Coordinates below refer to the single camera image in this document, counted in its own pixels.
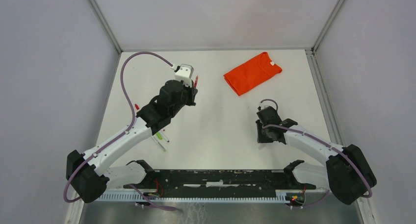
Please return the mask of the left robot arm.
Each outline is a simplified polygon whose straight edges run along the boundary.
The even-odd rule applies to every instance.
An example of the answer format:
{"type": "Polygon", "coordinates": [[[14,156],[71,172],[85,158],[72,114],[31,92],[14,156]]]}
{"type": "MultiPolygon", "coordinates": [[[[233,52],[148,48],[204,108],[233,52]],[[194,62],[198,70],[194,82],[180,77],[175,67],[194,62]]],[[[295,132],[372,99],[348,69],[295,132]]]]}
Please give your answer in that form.
{"type": "Polygon", "coordinates": [[[154,175],[145,162],[132,162],[114,167],[113,163],[140,142],[151,138],[170,124],[172,118],[184,106],[195,106],[197,89],[193,80],[169,80],[149,104],[143,106],[133,117],[132,123],[107,142],[83,153],[77,150],[67,156],[64,191],[70,186],[78,198],[90,203],[99,198],[107,189],[138,184],[149,188],[154,175]]]}

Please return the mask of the red orange pen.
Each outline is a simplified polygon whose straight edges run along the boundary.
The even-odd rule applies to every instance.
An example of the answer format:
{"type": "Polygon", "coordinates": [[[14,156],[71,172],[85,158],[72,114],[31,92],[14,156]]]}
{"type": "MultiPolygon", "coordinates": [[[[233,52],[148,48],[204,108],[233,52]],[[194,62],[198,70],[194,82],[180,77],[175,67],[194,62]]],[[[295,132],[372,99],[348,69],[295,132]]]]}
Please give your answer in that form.
{"type": "Polygon", "coordinates": [[[194,87],[194,88],[197,88],[198,79],[199,79],[199,76],[197,75],[197,76],[195,77],[194,84],[193,84],[193,87],[194,87]]]}

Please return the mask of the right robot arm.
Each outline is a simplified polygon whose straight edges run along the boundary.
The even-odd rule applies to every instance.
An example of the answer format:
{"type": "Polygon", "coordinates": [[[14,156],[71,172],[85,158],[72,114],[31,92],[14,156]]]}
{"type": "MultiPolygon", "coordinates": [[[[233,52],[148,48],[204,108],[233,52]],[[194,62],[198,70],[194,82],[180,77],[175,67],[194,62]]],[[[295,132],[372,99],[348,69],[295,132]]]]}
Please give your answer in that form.
{"type": "Polygon", "coordinates": [[[362,150],[354,145],[342,146],[324,141],[307,132],[292,119],[282,120],[276,108],[259,106],[256,126],[258,143],[279,142],[296,148],[320,164],[299,161],[283,176],[286,187],[295,189],[302,183],[331,192],[350,205],[359,198],[370,198],[377,179],[362,150]]]}

